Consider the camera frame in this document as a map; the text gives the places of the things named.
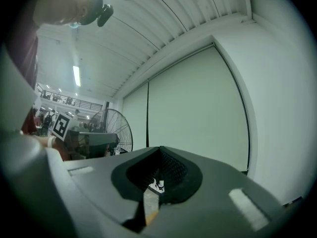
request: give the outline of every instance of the sliding door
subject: sliding door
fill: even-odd
[[[133,136],[133,150],[146,147],[148,84],[123,100],[122,114],[127,119]]]
[[[144,120],[139,126],[144,127]],[[149,143],[247,170],[249,138],[243,103],[228,67],[214,47],[150,81]]]

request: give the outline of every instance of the railing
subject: railing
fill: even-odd
[[[103,109],[103,106],[100,104],[73,99],[73,98],[70,98],[69,96],[64,96],[61,94],[56,94],[50,91],[46,91],[46,90],[43,90],[42,87],[40,87],[40,85],[38,85],[38,89],[39,89],[40,97],[47,100],[51,100],[51,101],[55,101],[55,102],[63,103],[67,105],[72,105],[78,108],[85,108],[85,109],[96,110],[96,111],[101,111]]]

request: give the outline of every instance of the earbud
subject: earbud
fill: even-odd
[[[102,27],[108,19],[113,15],[113,6],[110,4],[105,4],[101,10],[99,17],[97,18],[97,24]]]
[[[73,29],[76,29],[77,27],[79,27],[79,24],[77,22],[76,23],[71,23],[71,24],[69,24],[69,27],[73,28]]]

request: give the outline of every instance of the corrugated ceiling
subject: corrugated ceiling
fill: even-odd
[[[215,18],[246,14],[245,0],[104,0],[114,14],[103,28],[96,23],[76,30],[43,26],[39,30],[38,81],[75,91],[74,43],[82,86],[95,98],[112,97],[156,52],[182,34]]]

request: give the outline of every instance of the ceiling light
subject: ceiling light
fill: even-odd
[[[80,75],[79,75],[79,67],[73,66],[74,77],[76,85],[80,86]]]

